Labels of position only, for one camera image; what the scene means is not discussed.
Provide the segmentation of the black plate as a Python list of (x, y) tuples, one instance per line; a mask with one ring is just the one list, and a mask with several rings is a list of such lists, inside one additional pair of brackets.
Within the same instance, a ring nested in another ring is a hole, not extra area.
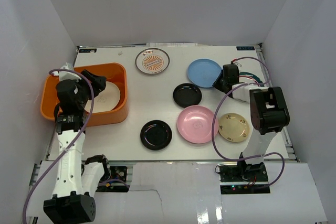
[(140, 131), (141, 143), (151, 151), (160, 151), (166, 148), (171, 139), (172, 130), (170, 126), (161, 120), (147, 122)]
[(202, 92), (192, 83), (182, 83), (174, 89), (173, 100), (182, 108), (198, 105), (202, 100)]

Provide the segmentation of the pink plate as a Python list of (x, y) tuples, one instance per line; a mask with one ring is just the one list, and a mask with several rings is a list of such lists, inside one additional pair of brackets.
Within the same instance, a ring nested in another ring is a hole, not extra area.
[(185, 108), (178, 115), (176, 125), (183, 139), (192, 144), (205, 144), (212, 141), (214, 113), (200, 105)]

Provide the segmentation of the beige plate with calligraphy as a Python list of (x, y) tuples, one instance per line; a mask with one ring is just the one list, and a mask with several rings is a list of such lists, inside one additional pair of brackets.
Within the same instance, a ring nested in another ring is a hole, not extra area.
[(219, 133), (227, 141), (240, 143), (247, 140), (250, 127), (247, 120), (237, 113), (227, 113), (220, 117)]

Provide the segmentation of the white plate green rim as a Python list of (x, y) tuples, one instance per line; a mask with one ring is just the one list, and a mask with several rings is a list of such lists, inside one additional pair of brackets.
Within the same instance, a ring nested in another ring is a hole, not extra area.
[(239, 82), (254, 83), (260, 87), (264, 87), (263, 81), (253, 73), (241, 71), (239, 73)]

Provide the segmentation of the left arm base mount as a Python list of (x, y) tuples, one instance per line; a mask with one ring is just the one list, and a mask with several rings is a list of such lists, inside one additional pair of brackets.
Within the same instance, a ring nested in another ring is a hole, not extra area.
[(96, 192), (100, 193), (127, 193), (129, 189), (120, 182), (111, 181), (112, 179), (119, 179), (130, 186), (132, 179), (132, 167), (127, 166), (110, 166), (111, 176), (108, 183), (99, 186)]

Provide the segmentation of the light blue plate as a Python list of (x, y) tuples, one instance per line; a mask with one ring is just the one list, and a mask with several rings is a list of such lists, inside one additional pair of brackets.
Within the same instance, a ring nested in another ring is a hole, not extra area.
[(197, 59), (187, 68), (188, 79), (200, 88), (212, 88), (222, 67), (210, 59)]

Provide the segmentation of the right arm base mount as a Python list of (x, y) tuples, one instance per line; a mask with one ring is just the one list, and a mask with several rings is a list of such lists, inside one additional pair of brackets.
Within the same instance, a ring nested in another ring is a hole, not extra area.
[(270, 186), (264, 163), (260, 169), (243, 171), (238, 165), (218, 164), (215, 173), (219, 175), (222, 195), (269, 194)]

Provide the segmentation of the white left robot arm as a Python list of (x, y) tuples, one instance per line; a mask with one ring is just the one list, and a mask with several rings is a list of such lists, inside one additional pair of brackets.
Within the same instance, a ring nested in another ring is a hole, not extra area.
[(82, 162), (85, 128), (91, 118), (85, 106), (106, 88), (106, 77), (88, 70), (56, 85), (58, 104), (54, 108), (59, 157), (52, 198), (45, 200), (44, 213), (52, 223), (86, 223), (96, 217), (95, 191), (110, 178), (104, 155)]

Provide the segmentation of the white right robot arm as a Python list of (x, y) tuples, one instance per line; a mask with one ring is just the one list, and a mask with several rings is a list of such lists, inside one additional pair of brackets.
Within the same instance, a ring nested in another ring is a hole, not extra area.
[(249, 103), (253, 130), (247, 147), (241, 152), (237, 163), (238, 177), (247, 182), (264, 168), (264, 157), (271, 141), (290, 122), (288, 108), (280, 87), (260, 87), (239, 81), (239, 70), (235, 64), (223, 65), (213, 87), (225, 93), (215, 114), (227, 97)]

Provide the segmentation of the cream plate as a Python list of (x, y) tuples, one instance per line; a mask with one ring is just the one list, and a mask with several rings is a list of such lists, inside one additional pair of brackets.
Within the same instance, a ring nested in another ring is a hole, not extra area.
[(120, 90), (112, 82), (106, 82), (106, 88), (93, 100), (93, 113), (107, 112), (113, 110), (120, 101)]

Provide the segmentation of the orange sunburst patterned plate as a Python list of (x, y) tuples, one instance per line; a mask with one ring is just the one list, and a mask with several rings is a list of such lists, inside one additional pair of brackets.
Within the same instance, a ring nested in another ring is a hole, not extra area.
[(154, 76), (165, 71), (170, 65), (169, 55), (159, 48), (147, 48), (135, 58), (136, 68), (145, 75)]

